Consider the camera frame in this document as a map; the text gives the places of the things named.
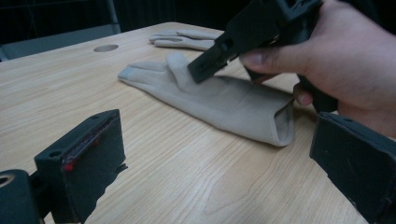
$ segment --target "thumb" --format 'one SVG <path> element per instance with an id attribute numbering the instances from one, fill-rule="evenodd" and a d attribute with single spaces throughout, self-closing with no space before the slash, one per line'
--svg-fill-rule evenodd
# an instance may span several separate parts
<path id="1" fill-rule="evenodd" d="M 241 55 L 240 61 L 248 69 L 264 74 L 298 73 L 308 70 L 309 54 L 303 44 L 254 49 Z"/>

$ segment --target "wooden table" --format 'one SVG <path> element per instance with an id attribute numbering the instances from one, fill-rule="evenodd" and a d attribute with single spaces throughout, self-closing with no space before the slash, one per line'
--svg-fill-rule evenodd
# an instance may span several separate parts
<path id="1" fill-rule="evenodd" d="M 0 63 L 0 170 L 35 171 L 33 157 L 87 117 L 119 108 L 129 168 L 87 223 L 365 223 L 309 158 L 312 108 L 295 106 L 295 140 L 272 147 L 219 131 L 117 80 L 128 63 L 163 62 L 149 36 L 169 22 Z M 95 48 L 117 45 L 96 52 Z M 235 60 L 223 75 L 248 78 Z M 297 78 L 267 85 L 291 91 Z"/>

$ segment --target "wood grain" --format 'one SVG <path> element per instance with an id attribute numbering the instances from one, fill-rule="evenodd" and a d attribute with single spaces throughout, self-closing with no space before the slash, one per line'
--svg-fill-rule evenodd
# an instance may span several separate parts
<path id="1" fill-rule="evenodd" d="M 90 115 L 119 108 L 129 168 L 87 223 L 365 223 L 309 159 L 312 108 L 295 106 L 295 140 L 272 147 L 219 131 L 117 80 L 128 63 L 163 62 L 149 36 L 202 27 L 168 22 L 0 63 L 0 170 L 33 157 Z M 116 44 L 117 49 L 95 52 Z M 248 78 L 236 60 L 219 72 Z M 291 91 L 294 75 L 267 85 Z"/>

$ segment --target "dark background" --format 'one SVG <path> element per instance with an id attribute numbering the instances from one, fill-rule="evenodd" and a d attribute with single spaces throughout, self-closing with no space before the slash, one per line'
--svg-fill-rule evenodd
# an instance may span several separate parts
<path id="1" fill-rule="evenodd" d="M 178 21 L 224 30 L 250 0 L 114 0 L 122 32 Z M 373 0 L 396 34 L 396 1 Z M 106 0 L 0 0 L 0 44 L 110 24 Z"/>

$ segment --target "beige glove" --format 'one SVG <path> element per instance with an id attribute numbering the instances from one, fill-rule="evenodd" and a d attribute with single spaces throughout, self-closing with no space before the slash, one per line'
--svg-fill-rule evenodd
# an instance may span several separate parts
<path id="1" fill-rule="evenodd" d="M 166 63 L 132 63 L 119 80 L 146 91 L 213 126 L 247 138 L 285 146 L 294 136 L 289 93 L 234 77 L 196 84 L 181 53 Z"/>
<path id="2" fill-rule="evenodd" d="M 165 30 L 152 35 L 149 41 L 157 47 L 210 49 L 219 35 L 197 30 Z"/>

